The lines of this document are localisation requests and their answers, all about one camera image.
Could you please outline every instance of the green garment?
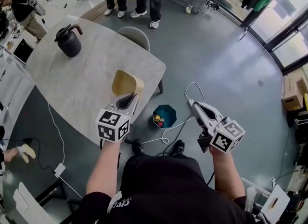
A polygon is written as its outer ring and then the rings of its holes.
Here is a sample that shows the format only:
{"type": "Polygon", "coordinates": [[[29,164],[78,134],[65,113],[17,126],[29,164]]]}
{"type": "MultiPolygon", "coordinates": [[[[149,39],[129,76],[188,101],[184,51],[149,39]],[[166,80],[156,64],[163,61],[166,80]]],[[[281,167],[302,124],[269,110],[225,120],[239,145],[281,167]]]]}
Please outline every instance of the green garment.
{"type": "Polygon", "coordinates": [[[254,11],[259,12],[263,7],[267,6],[269,4],[270,0],[259,0],[254,5],[254,11]]]}

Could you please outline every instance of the gray concrete floor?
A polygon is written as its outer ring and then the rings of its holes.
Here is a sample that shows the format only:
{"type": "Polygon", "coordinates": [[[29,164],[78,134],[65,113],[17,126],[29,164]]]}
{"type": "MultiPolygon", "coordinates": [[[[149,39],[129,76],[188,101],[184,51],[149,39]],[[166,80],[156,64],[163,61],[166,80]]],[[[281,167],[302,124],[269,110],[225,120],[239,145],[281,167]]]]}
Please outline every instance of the gray concrete floor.
{"type": "MultiPolygon", "coordinates": [[[[148,119],[160,104],[169,104],[176,111],[178,123],[190,114],[184,96],[189,83],[198,82],[205,102],[215,106],[223,115],[235,119],[246,135],[234,150],[233,157],[239,174],[260,185],[270,177],[278,177],[282,154],[288,137],[288,126],[281,103],[282,74],[272,59],[250,36],[240,42],[242,31],[216,11],[205,8],[199,15],[186,14],[184,8],[163,0],[162,20],[156,30],[148,28],[149,15],[131,19],[135,0],[128,0],[128,14],[122,19],[113,13],[109,17],[100,16],[95,22],[118,31],[124,26],[134,26],[149,37],[151,53],[163,61],[167,70],[163,77],[163,94],[155,94],[147,107],[137,118],[131,133],[132,138],[142,142],[161,137],[162,131],[148,125],[148,119]]],[[[188,96],[202,100],[196,86],[191,86],[188,96]]],[[[99,155],[97,145],[82,136],[53,111],[55,122],[65,141],[65,166],[63,178],[82,196],[90,173],[99,155]]],[[[172,142],[180,128],[166,132],[172,142]]],[[[186,142],[185,155],[197,159],[204,178],[213,172],[212,158],[203,154],[197,138],[201,129],[195,120],[189,121],[182,130],[180,139],[186,142]]],[[[43,166],[55,168],[62,161],[62,142],[52,123],[46,100],[35,88],[25,103],[17,120],[12,139],[37,137],[41,141],[40,161],[43,166]]],[[[10,147],[17,145],[10,142],[10,147]]],[[[144,145],[149,155],[156,155],[165,149],[161,141],[144,145]]],[[[282,174],[292,172],[298,147],[291,131],[285,150],[282,174]]],[[[132,155],[128,144],[121,145],[118,182],[126,160],[132,155]]],[[[21,158],[7,165],[4,184],[6,210],[17,223],[24,223],[14,209],[13,191],[21,181],[36,197],[41,191],[56,181],[49,170],[42,171],[36,160],[24,164],[21,158]]],[[[291,175],[281,178],[278,183],[286,188],[291,175]]],[[[78,196],[68,187],[69,198],[78,196]]],[[[58,221],[69,213],[65,202],[52,200],[45,209],[58,221]]]]}

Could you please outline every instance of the cardboard box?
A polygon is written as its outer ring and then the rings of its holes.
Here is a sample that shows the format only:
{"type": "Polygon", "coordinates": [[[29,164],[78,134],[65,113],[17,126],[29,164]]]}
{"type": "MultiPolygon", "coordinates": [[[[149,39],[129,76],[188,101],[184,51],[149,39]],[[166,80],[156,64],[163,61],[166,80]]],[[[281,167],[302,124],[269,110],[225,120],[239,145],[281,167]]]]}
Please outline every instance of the cardboard box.
{"type": "Polygon", "coordinates": [[[303,108],[303,97],[308,92],[308,82],[304,72],[299,69],[284,77],[282,102],[286,110],[303,108]]]}

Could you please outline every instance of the black shoe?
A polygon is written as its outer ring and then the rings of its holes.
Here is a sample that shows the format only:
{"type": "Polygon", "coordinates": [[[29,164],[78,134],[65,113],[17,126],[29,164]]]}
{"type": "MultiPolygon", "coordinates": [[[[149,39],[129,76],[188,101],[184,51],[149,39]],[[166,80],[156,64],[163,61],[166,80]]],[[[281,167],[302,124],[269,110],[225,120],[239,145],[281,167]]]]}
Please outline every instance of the black shoe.
{"type": "Polygon", "coordinates": [[[144,155],[144,150],[143,147],[141,145],[141,143],[139,142],[139,140],[134,140],[131,144],[131,148],[133,150],[134,155],[136,156],[142,156],[144,155]]]}
{"type": "Polygon", "coordinates": [[[185,143],[182,140],[177,140],[172,149],[171,155],[183,155],[185,149],[185,143]]]}

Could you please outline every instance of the khaki pants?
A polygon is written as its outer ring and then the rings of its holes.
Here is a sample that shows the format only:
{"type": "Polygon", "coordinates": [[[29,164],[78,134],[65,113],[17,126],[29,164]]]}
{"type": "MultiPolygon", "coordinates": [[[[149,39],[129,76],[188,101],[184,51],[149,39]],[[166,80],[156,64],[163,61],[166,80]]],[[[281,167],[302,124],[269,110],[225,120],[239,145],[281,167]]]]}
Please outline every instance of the khaki pants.
{"type": "Polygon", "coordinates": [[[21,21],[20,24],[39,41],[46,35],[45,29],[36,21],[34,11],[32,11],[27,18],[21,21]]]}

